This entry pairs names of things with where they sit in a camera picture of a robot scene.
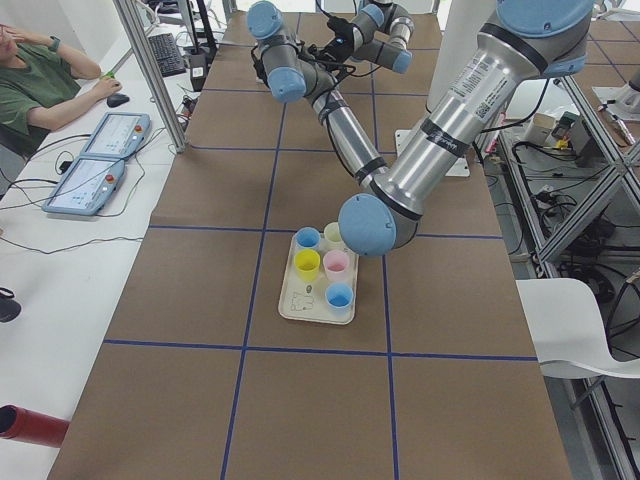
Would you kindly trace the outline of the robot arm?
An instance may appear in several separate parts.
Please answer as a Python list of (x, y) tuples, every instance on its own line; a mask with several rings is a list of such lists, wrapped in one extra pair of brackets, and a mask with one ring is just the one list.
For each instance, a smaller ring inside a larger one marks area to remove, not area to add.
[(376, 152), (347, 163), (363, 193), (341, 207), (342, 240), (360, 256), (410, 242), (424, 202), (525, 80), (580, 71), (590, 1), (499, 1), (479, 29), (477, 50), (433, 111), (411, 130), (392, 165)]
[(323, 47), (307, 45), (290, 29), (269, 1), (248, 10), (246, 24), (255, 38), (256, 75), (281, 103), (306, 100), (317, 115), (345, 170), (365, 187), (386, 168), (339, 85), (355, 75), (351, 61), (367, 61), (403, 74), (412, 62), (408, 50), (414, 22), (408, 11), (390, 1), (361, 1), (355, 16), (327, 15), (334, 37)]

